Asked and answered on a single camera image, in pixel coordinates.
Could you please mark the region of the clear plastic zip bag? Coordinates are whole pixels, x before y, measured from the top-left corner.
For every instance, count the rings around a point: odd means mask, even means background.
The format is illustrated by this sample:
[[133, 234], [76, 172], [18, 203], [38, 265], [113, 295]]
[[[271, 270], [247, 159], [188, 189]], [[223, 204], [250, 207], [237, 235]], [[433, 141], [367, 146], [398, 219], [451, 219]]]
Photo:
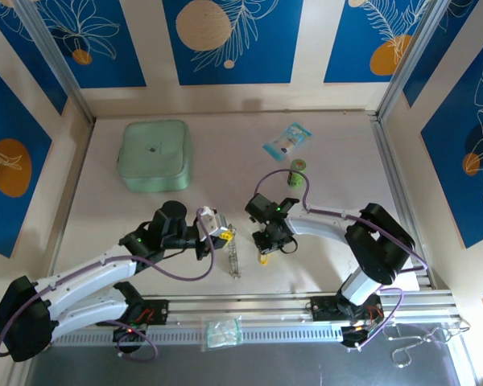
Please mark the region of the clear plastic zip bag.
[[230, 224], [229, 231], [231, 234], [231, 238], [227, 243], [227, 248], [229, 253], [228, 255], [229, 266], [230, 266], [229, 274], [232, 278], [239, 279], [242, 275], [242, 272], [240, 270], [240, 267], [238, 264], [238, 258], [237, 258], [236, 228], [232, 224]]

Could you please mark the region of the green cylindrical bottle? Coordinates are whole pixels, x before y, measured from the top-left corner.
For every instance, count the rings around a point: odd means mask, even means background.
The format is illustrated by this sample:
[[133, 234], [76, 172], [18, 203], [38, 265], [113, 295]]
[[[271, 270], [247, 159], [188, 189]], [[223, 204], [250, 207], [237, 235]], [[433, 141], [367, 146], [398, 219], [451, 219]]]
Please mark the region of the green cylindrical bottle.
[[289, 187], [301, 187], [304, 182], [304, 172], [306, 170], [306, 162], [302, 159], [294, 159], [291, 162], [290, 170], [287, 176], [287, 185]]

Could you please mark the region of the blue wet wipes packet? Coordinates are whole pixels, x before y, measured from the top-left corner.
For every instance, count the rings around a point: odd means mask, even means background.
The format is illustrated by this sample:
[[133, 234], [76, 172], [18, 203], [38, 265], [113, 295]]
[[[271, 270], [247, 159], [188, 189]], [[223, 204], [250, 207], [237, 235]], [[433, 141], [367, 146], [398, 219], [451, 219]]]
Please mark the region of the blue wet wipes packet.
[[308, 140], [312, 134], [301, 124], [294, 122], [278, 137], [265, 143], [262, 148], [276, 161], [283, 161], [290, 152]]

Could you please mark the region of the mint green zip pouch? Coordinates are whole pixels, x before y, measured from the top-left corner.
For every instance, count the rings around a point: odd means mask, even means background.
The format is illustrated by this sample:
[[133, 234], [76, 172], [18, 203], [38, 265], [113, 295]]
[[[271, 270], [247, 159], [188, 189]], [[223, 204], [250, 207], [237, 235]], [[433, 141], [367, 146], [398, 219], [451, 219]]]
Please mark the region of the mint green zip pouch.
[[191, 181], [192, 160], [192, 138], [184, 121], [140, 121], [124, 129], [117, 169], [130, 191], [180, 191]]

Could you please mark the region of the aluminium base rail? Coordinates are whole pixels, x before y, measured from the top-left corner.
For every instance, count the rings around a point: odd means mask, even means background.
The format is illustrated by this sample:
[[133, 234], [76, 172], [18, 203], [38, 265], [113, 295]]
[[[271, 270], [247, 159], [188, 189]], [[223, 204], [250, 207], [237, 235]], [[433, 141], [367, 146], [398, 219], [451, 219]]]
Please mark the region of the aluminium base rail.
[[[122, 294], [118, 289], [91, 295], [74, 304], [49, 306], [50, 319], [60, 335], [109, 319], [119, 320], [129, 305], [142, 300], [168, 300], [165, 325], [191, 326], [207, 318], [241, 317], [255, 324], [282, 322], [298, 324], [315, 322], [310, 311], [310, 298], [331, 293], [252, 294], [207, 296], [143, 297]], [[398, 323], [459, 322], [461, 317], [452, 294], [448, 291], [380, 291], [384, 317]], [[346, 326], [354, 322], [317, 322]]]

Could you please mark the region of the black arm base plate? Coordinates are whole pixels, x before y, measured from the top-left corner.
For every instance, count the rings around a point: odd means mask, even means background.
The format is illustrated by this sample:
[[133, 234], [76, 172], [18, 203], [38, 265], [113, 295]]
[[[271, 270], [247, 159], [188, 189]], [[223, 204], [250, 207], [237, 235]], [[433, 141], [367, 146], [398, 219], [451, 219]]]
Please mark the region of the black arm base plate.
[[337, 296], [315, 296], [310, 298], [310, 311], [315, 322], [381, 321], [384, 313], [380, 304], [381, 298], [376, 294], [359, 306]]
[[168, 300], [142, 300], [129, 305], [118, 321], [136, 326], [162, 326], [167, 322], [168, 306]]

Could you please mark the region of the aluminium side rail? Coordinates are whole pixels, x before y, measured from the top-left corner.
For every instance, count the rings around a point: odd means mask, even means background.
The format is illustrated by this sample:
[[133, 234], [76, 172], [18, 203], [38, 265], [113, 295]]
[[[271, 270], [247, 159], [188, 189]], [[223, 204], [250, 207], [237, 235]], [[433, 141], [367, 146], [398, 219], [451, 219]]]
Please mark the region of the aluminium side rail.
[[373, 134], [375, 148], [378, 154], [378, 188], [372, 197], [378, 200], [410, 235], [415, 242], [415, 252], [425, 261], [428, 261], [424, 244], [414, 214], [410, 208], [409, 199], [403, 186], [398, 164], [394, 159], [391, 145], [386, 137], [385, 130], [375, 115], [369, 115], [369, 128]]

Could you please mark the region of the aluminium corner post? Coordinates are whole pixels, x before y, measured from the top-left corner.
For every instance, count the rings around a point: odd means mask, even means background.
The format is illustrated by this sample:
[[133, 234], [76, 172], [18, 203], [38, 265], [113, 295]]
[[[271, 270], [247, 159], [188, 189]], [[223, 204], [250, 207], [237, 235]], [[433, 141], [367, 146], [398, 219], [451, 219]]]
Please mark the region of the aluminium corner post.
[[53, 39], [36, 6], [30, 0], [11, 0], [14, 10], [25, 26], [33, 42], [39, 49], [43, 59], [50, 67], [68, 98], [75, 105], [79, 114], [93, 127], [95, 116], [81, 94], [81, 88], [76, 81], [64, 56]]
[[426, 12], [419, 21], [405, 55], [399, 62], [386, 92], [375, 110], [375, 116], [380, 124], [384, 122], [394, 107], [395, 101], [402, 94], [405, 83], [419, 62], [449, 3], [450, 0], [429, 0], [427, 3]]

